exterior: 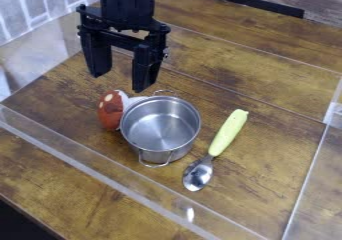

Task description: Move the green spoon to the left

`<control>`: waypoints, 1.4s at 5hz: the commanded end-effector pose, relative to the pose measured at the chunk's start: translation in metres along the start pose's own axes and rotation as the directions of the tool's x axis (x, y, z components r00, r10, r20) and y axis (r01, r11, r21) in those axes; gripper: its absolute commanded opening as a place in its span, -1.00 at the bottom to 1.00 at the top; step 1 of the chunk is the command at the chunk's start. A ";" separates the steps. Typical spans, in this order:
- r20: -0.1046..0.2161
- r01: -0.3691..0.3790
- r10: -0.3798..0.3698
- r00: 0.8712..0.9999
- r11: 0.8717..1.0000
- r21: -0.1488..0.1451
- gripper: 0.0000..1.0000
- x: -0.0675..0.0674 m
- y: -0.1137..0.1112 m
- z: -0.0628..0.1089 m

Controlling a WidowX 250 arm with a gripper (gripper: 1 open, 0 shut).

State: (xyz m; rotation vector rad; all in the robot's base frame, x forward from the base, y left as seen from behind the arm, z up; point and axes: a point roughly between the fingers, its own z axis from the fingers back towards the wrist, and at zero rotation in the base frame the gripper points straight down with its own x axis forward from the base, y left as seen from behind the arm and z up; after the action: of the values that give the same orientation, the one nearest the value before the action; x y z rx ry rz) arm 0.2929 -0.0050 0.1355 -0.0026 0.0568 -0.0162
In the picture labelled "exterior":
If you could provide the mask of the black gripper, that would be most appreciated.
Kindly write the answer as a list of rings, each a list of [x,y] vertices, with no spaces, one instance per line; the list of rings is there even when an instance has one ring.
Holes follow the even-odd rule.
[[[79,36],[87,67],[97,78],[112,68],[111,46],[134,49],[132,89],[144,91],[155,82],[163,61],[170,27],[154,19],[155,0],[100,0],[100,6],[76,7]]]

